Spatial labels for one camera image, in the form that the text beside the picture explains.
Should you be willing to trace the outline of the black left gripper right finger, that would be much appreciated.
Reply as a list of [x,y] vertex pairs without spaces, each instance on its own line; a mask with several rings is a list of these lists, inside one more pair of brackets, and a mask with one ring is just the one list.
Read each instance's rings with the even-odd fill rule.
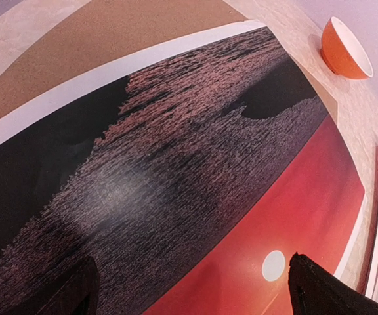
[[378,314],[378,303],[349,288],[306,255],[289,262],[288,286],[294,314]]

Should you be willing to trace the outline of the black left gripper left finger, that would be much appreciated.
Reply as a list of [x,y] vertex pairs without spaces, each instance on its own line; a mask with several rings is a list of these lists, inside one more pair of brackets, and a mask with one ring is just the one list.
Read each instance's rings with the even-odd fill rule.
[[30,314],[96,314],[100,276],[95,260],[84,257],[31,300]]

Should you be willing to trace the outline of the red dark sunset photo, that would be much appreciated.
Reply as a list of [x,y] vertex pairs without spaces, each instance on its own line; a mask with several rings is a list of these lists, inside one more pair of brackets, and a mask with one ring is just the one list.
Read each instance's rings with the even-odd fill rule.
[[168,41],[0,119],[0,314],[87,256],[96,314],[290,314],[292,254],[338,273],[363,198],[268,27]]

